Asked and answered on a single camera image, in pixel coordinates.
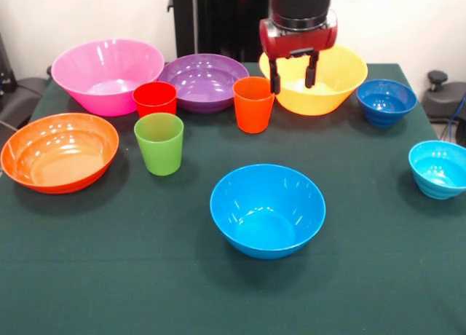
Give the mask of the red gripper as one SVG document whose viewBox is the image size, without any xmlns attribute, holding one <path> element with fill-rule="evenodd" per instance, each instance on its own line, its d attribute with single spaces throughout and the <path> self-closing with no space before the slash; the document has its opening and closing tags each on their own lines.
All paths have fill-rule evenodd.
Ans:
<svg viewBox="0 0 466 335">
<path fill-rule="evenodd" d="M 261 20 L 259 37 L 262 49 L 269 58 L 271 93 L 280 93 L 280 75 L 276 59 L 301 55 L 309 55 L 304 84 L 306 88 L 312 88 L 316 81 L 320 52 L 334 46 L 337 33 L 338 21 L 332 10 L 328 11 L 321 24 L 311 28 L 287 28 L 276 24 L 271 18 Z"/>
</svg>

